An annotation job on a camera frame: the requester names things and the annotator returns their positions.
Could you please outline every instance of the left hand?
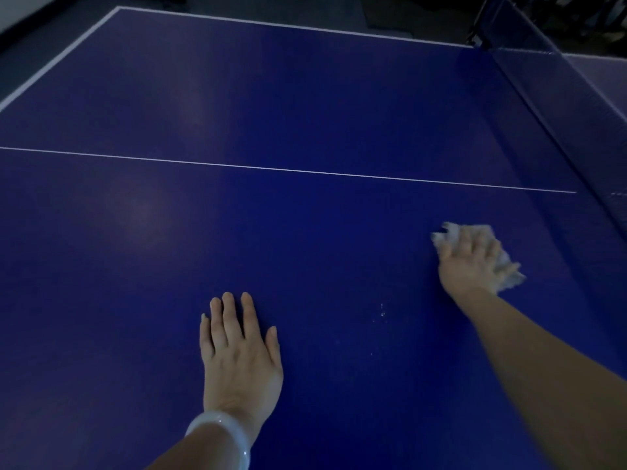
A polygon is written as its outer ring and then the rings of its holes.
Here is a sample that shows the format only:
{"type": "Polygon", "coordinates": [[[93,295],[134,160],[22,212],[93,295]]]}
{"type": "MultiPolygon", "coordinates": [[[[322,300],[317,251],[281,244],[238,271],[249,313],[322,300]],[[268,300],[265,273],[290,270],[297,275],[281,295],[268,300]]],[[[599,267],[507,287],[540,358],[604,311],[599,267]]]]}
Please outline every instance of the left hand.
{"type": "Polygon", "coordinates": [[[283,367],[277,328],[262,340],[253,298],[241,296],[244,333],[230,292],[211,300],[211,319],[200,324],[200,348],[204,363],[205,411],[222,411],[237,419],[252,445],[278,402],[283,367]]]}

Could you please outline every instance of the forearm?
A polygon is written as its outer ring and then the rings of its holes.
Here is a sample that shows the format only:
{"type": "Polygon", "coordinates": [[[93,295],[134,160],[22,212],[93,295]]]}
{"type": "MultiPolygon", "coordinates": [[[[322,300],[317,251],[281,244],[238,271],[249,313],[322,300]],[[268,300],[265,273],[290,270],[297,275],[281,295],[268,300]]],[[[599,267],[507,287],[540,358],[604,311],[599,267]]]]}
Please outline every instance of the forearm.
{"type": "Polygon", "coordinates": [[[237,470],[239,449],[218,424],[199,426],[145,470],[237,470]]]}
{"type": "Polygon", "coordinates": [[[507,395],[558,467],[627,467],[627,382],[490,292],[473,290],[456,302],[507,395]]]}

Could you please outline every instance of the table tennis net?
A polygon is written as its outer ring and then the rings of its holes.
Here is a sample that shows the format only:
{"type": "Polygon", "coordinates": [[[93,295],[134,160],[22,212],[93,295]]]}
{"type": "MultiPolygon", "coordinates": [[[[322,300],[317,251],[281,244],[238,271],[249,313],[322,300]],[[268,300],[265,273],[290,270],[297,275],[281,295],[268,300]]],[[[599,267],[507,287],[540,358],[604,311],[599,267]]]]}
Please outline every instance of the table tennis net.
{"type": "Polygon", "coordinates": [[[510,0],[486,0],[474,31],[627,234],[627,117],[510,0]]]}

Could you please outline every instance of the white cloth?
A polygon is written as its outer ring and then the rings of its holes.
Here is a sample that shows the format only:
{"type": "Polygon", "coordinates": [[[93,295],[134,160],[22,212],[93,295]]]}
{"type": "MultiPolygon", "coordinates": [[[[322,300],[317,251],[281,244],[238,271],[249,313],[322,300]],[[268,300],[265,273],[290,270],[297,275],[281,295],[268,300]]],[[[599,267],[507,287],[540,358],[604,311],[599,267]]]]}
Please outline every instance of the white cloth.
{"type": "MultiPolygon", "coordinates": [[[[435,245],[436,249],[440,246],[443,241],[448,241],[453,246],[453,250],[457,249],[459,245],[459,229],[461,226],[459,224],[455,224],[454,222],[445,222],[442,224],[442,228],[446,229],[446,232],[434,232],[431,235],[431,240],[433,241],[433,245],[435,245]]],[[[474,241],[474,238],[479,234],[482,230],[487,232],[489,240],[494,239],[494,231],[487,224],[475,224],[474,226],[469,226],[470,228],[470,236],[474,241]]],[[[511,264],[509,254],[505,251],[501,251],[497,258],[497,264],[495,266],[495,270],[499,271],[507,267],[511,264]]],[[[515,287],[516,285],[522,284],[526,280],[526,276],[516,271],[509,274],[506,280],[501,284],[500,288],[497,292],[501,292],[503,290],[515,287]]]]}

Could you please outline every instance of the blue table tennis table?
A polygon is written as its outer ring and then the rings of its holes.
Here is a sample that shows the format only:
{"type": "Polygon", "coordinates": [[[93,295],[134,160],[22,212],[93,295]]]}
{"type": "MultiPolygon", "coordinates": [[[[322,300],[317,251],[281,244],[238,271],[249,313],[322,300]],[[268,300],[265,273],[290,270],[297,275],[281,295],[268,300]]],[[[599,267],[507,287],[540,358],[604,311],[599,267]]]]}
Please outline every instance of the blue table tennis table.
{"type": "Polygon", "coordinates": [[[117,8],[0,104],[0,165],[6,469],[180,439],[225,291],[285,367],[254,469],[548,468],[438,283],[443,221],[491,224],[506,299],[625,376],[624,238],[482,49],[117,8]]]}

